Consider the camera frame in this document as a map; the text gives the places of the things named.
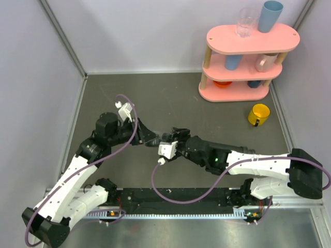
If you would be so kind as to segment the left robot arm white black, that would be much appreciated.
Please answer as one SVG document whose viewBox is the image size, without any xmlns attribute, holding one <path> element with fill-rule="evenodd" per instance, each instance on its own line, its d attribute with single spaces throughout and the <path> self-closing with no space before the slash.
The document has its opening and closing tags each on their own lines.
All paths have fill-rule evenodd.
<svg viewBox="0 0 331 248">
<path fill-rule="evenodd" d="M 101 114 L 91 136 L 80 144 L 66 171 L 48 195 L 35 207 L 23 211 L 26 245 L 35 247 L 29 242 L 29 236 L 33 235 L 41 243 L 59 247 L 75 224 L 91 210 L 104 203 L 115 203 L 117 192 L 107 179 L 92 186 L 85 196 L 74 197 L 103 161 L 115 155 L 112 152 L 114 146 L 122 146 L 116 151 L 120 153 L 128 145 L 152 143 L 157 137 L 137 117 L 131 118 L 129 114 L 118 117 L 109 112 Z"/>
</svg>

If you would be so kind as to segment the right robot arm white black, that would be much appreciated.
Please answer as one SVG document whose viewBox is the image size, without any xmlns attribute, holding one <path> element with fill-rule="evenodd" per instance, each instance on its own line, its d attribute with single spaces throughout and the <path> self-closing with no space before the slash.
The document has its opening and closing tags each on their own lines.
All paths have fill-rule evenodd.
<svg viewBox="0 0 331 248">
<path fill-rule="evenodd" d="M 250 175 L 240 188 L 242 200 L 249 205 L 290 193 L 307 199 L 323 196 L 322 165 L 302 149 L 261 155 L 246 147 L 205 141 L 177 128 L 159 138 L 158 154 L 168 161 L 184 157 L 213 175 Z"/>
</svg>

